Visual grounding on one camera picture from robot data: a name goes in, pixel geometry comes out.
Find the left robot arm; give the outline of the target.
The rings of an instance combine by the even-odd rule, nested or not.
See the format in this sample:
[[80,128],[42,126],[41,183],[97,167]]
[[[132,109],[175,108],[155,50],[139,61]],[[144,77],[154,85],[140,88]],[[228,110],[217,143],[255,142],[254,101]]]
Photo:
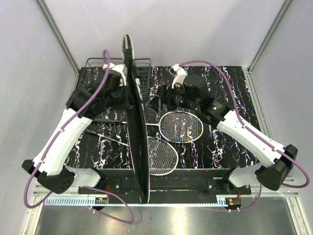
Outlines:
[[41,152],[22,167],[47,190],[62,194],[72,187],[89,187],[100,194],[106,176],[95,168],[65,165],[71,149],[93,120],[107,108],[129,108],[127,72],[124,65],[104,65],[97,80],[73,91],[59,124]]

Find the black racket bag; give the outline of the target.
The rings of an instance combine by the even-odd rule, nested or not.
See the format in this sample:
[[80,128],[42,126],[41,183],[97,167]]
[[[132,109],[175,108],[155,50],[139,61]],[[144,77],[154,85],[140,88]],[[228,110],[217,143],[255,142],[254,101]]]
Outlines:
[[127,110],[128,140],[131,163],[142,204],[150,199],[150,173],[148,165],[148,138],[140,85],[137,84],[134,64],[134,46],[129,34],[123,35],[122,52],[126,66],[126,84],[130,108]]

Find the badminton racket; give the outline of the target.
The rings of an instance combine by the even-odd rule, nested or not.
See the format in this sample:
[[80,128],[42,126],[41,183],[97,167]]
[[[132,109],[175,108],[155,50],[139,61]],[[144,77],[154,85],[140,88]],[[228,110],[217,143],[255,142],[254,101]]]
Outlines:
[[144,118],[132,118],[128,121],[113,119],[96,119],[90,129],[100,125],[127,125],[128,127],[157,127],[154,137],[171,143],[190,143],[198,140],[203,134],[203,123],[194,114],[183,111],[165,113],[157,123],[146,123]]
[[115,168],[132,168],[135,173],[148,171],[153,176],[164,176],[172,173],[178,165],[178,153],[168,142],[155,137],[146,138],[147,150],[131,147],[128,139],[120,135],[109,137],[87,129],[85,135],[97,139],[96,147],[99,158],[104,164],[112,166],[120,158]]

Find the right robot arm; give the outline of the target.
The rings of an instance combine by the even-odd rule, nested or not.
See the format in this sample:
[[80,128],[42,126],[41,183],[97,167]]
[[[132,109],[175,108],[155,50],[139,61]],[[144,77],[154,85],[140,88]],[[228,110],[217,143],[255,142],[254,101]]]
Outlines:
[[296,147],[271,140],[238,117],[231,106],[212,97],[206,83],[196,75],[187,76],[183,82],[161,85],[146,106],[157,113],[167,109],[159,129],[168,141],[193,142],[200,138],[207,124],[232,137],[259,160],[257,165],[233,169],[224,176],[222,188],[228,194],[257,183],[277,191],[293,168]]

